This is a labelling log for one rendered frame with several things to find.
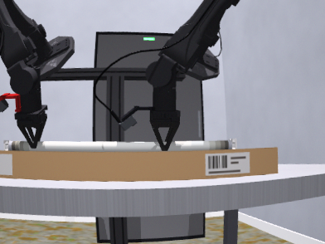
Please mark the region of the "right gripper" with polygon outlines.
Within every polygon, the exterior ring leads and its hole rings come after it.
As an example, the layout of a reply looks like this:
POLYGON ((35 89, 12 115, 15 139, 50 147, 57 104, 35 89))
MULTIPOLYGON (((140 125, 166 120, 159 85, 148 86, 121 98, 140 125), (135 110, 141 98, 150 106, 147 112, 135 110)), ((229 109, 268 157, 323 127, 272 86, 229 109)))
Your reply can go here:
POLYGON ((0 96, 0 101, 5 99, 15 99, 16 114, 14 115, 15 120, 17 120, 17 127, 21 130, 30 147, 36 149, 38 141, 41 140, 41 135, 47 120, 45 110, 48 110, 47 105, 41 105, 41 87, 32 90, 32 93, 29 91, 25 95, 6 93, 0 96), (28 118, 29 115, 32 117, 28 118), (32 140, 25 128, 27 128, 32 140), (35 136, 32 132, 32 128, 36 129, 35 136), (34 141, 34 143, 32 141, 34 141))

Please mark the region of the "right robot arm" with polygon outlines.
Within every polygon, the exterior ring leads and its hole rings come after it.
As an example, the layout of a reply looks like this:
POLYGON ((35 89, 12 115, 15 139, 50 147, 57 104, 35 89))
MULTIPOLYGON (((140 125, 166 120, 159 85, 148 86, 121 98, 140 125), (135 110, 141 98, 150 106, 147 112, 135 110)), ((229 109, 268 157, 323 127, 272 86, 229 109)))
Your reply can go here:
POLYGON ((51 46, 45 28, 25 15, 14 0, 0 0, 0 36, 1 33, 1 58, 10 76, 10 86, 19 95, 41 87, 38 66, 70 48, 69 38, 51 46))

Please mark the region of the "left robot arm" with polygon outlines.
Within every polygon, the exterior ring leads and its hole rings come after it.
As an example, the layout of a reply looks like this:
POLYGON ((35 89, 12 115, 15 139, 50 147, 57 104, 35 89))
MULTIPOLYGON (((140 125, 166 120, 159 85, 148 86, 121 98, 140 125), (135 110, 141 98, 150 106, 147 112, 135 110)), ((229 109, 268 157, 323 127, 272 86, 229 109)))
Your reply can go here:
POLYGON ((190 19, 179 27, 164 47, 172 45, 191 32, 188 37, 168 49, 161 50, 158 55, 162 56, 158 61, 148 66, 145 74, 148 83, 153 87, 161 88, 162 92, 163 88, 168 88, 170 91, 170 88, 176 88, 176 68, 187 73, 196 62, 217 71, 218 59, 205 52, 219 40, 216 34, 220 30, 224 11, 230 8, 231 4, 236 6, 239 1, 203 0, 190 19))

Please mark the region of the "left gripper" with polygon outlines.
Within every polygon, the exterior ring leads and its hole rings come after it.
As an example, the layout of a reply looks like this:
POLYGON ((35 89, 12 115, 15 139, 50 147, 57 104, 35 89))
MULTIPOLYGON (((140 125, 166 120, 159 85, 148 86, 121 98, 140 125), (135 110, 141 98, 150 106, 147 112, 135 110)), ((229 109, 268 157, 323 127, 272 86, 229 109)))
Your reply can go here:
POLYGON ((134 106, 134 108, 132 108, 127 114, 121 117, 121 120, 124 122, 137 110, 150 110, 150 123, 153 127, 153 131, 155 132, 161 150, 168 151, 172 139, 180 124, 179 121, 181 111, 176 110, 176 89, 170 88, 170 92, 168 92, 168 88, 163 88, 163 92, 161 92, 161 88, 153 87, 153 106, 134 106), (165 139, 165 142, 167 143, 165 145, 163 144, 158 128, 169 128, 167 137, 165 139))

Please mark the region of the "fluorescent tube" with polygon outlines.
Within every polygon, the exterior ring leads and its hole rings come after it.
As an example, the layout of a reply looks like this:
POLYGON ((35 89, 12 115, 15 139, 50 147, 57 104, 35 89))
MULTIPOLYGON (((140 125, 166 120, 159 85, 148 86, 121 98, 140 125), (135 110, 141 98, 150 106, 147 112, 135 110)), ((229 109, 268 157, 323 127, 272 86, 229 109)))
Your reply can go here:
MULTIPOLYGON (((162 151, 159 142, 49 142, 38 141, 32 149, 27 141, 9 141, 9 150, 58 152, 156 152, 162 151)), ((168 151, 232 149, 231 140, 172 141, 168 151)))

